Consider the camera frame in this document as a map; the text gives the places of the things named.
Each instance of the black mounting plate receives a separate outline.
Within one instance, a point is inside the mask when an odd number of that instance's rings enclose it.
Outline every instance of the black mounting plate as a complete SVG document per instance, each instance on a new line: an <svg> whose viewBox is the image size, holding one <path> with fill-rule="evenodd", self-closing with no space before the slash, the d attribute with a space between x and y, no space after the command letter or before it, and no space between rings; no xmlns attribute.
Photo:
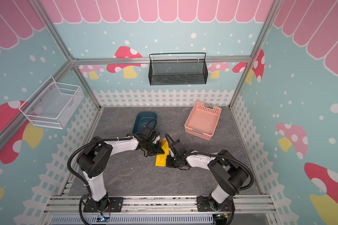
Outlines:
<svg viewBox="0 0 338 225"><path fill-rule="evenodd" d="M196 198L196 202L197 202L197 206L198 206L198 212L218 212L218 211L213 210L210 207L208 197L198 196ZM230 199L228 199L228 198L225 199L224 202L222 203L222 204L224 204L224 207L219 210L220 212L229 212L230 211L229 207L225 203L227 203L228 205L232 204L230 202Z"/></svg>
<svg viewBox="0 0 338 225"><path fill-rule="evenodd" d="M110 200L110 212L121 212L121 207L123 204L123 199L124 198L112 198L109 197ZM84 206L84 210L83 212L98 212L97 210L95 210L95 205L96 205L96 201L94 201L92 198L87 200Z"/></svg>

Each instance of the gray basket handle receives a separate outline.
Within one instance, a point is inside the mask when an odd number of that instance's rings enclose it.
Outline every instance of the gray basket handle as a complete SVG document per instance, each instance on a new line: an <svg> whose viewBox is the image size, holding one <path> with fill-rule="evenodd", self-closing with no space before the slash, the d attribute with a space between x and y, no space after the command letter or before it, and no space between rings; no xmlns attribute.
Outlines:
<svg viewBox="0 0 338 225"><path fill-rule="evenodd" d="M210 109L213 109L213 108L214 108L214 106L213 106L213 105L211 105L211 104L207 104L207 103L204 103L204 107L207 107L207 108L210 108Z"/></svg>
<svg viewBox="0 0 338 225"><path fill-rule="evenodd" d="M198 130L194 130L194 129L193 129L193 132L198 133L198 134L202 134L202 135L204 134L203 132L198 131Z"/></svg>

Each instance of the gray floor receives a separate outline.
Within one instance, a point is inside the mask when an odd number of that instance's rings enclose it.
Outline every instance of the gray floor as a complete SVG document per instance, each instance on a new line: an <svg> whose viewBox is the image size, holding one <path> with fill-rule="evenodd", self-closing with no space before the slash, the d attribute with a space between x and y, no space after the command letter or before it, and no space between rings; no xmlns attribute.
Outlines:
<svg viewBox="0 0 338 225"><path fill-rule="evenodd" d="M239 134L229 107L222 112L215 133L210 141L185 133L184 124L192 107L121 107L105 108L94 136L101 138L125 137L131 133L136 115L141 111L158 114L155 128L163 139L168 133L186 149L215 153L228 150L234 157L249 166ZM155 166L156 156L144 157L141 150L125 151L110 157L103 172L109 195L208 195L218 184L209 170L191 168L188 171ZM82 196L87 190L80 179L75 179L70 196ZM240 194L259 194L256 183Z"/></svg>

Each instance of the white picket fence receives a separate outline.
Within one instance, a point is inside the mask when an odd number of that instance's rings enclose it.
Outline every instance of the white picket fence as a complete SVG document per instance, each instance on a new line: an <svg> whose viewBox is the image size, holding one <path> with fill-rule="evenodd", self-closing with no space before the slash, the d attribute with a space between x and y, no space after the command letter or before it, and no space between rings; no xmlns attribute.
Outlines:
<svg viewBox="0 0 338 225"><path fill-rule="evenodd" d="M206 92L202 90L201 92L195 90L191 92L188 90L184 92L183 90L177 92L173 90L173 92L169 92L166 90L162 92L159 90L155 92L152 90L151 92L143 91L140 92L137 90L136 92L103 92L97 93L94 91L95 97L98 99L99 103L102 106L191 106L194 105L197 101L203 101L206 103L210 103L212 105L217 106L225 106L229 105L233 95L234 90L227 92L224 90L220 92L217 90L213 92L212 90Z"/></svg>
<svg viewBox="0 0 338 225"><path fill-rule="evenodd" d="M50 197L59 194L60 187L69 173L66 167L68 157L82 145L97 112L94 103L89 98L85 98L85 102L81 104L79 114L75 114L75 121L70 121L72 126L67 128L68 134L62 136L63 143L57 145L58 152L51 154L53 161L45 164L48 170L45 174L39 175L40 184L31 188L32 198L23 202L25 206L23 214L14 217L17 225L37 224Z"/></svg>
<svg viewBox="0 0 338 225"><path fill-rule="evenodd" d="M260 178L258 182L264 193L271 195L280 221L287 225L297 225L299 216L290 209L292 201L284 196L284 186L277 180L278 173L272 169L273 162L268 160L268 152L263 149L264 143L260 142L260 134L256 133L257 127L253 127L253 120L250 119L250 113L247 113L244 103L242 96L239 95L232 109L244 140L245 150L253 165L253 172Z"/></svg>

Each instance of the white mesh basket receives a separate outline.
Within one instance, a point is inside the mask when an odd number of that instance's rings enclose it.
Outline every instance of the white mesh basket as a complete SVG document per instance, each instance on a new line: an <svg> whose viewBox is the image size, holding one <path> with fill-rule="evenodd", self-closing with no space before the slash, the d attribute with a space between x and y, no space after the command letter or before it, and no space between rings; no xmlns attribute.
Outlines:
<svg viewBox="0 0 338 225"><path fill-rule="evenodd" d="M58 83L53 79L33 101L28 102L29 99L19 110L32 125L63 129L84 99L84 94L80 86Z"/></svg>

